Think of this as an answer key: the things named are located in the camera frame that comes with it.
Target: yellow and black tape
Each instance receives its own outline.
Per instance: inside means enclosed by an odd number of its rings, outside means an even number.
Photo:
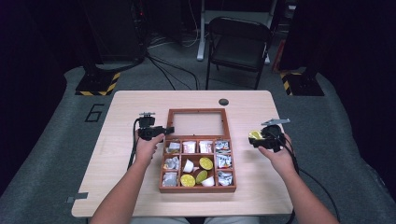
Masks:
[[[114,75],[110,85],[106,91],[76,91],[76,95],[94,96],[94,95],[109,95],[116,88],[117,81],[119,80],[120,73]]]
[[[290,73],[290,72],[280,73],[280,77],[282,78],[282,82],[283,82],[283,87],[285,88],[287,95],[293,95],[293,92],[291,91],[291,88],[290,88],[290,84],[289,84],[288,80],[285,78],[286,75],[290,75],[290,74],[300,75],[301,73]]]

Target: black curtain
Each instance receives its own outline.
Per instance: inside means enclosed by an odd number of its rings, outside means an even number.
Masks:
[[[62,10],[65,4],[72,10]],[[8,0],[0,8],[2,194],[61,101],[64,73],[81,66],[68,37],[67,17],[78,21],[92,58],[98,62],[100,57],[77,0]]]
[[[361,156],[396,199],[394,8],[394,1],[299,1],[280,68],[309,66],[312,55],[323,55],[318,72],[334,85]],[[329,35],[328,51],[317,52]]]

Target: wooden box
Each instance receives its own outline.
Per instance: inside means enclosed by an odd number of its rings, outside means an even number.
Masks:
[[[175,127],[175,132],[166,135],[163,144],[161,193],[235,192],[233,145],[225,109],[170,109],[167,127]],[[185,179],[193,181],[186,184]]]

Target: forearm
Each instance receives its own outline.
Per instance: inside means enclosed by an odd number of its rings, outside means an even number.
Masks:
[[[91,223],[129,223],[147,166],[134,163],[95,211]]]
[[[282,176],[299,223],[338,223],[297,173]]]

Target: human hand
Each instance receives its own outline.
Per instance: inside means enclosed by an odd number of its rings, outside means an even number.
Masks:
[[[290,137],[285,133],[285,137],[287,139],[286,146],[291,149]],[[259,147],[259,151],[271,161],[271,164],[274,166],[274,169],[279,173],[281,177],[284,177],[287,174],[294,174],[296,173],[293,165],[293,161],[289,152],[283,148],[282,150],[278,151],[277,153],[272,152],[265,147]]]
[[[146,167],[151,163],[153,154],[157,149],[157,144],[160,143],[165,135],[163,133],[153,137],[151,140],[146,141],[142,138],[138,138],[136,145],[136,159],[134,162],[142,163]]]

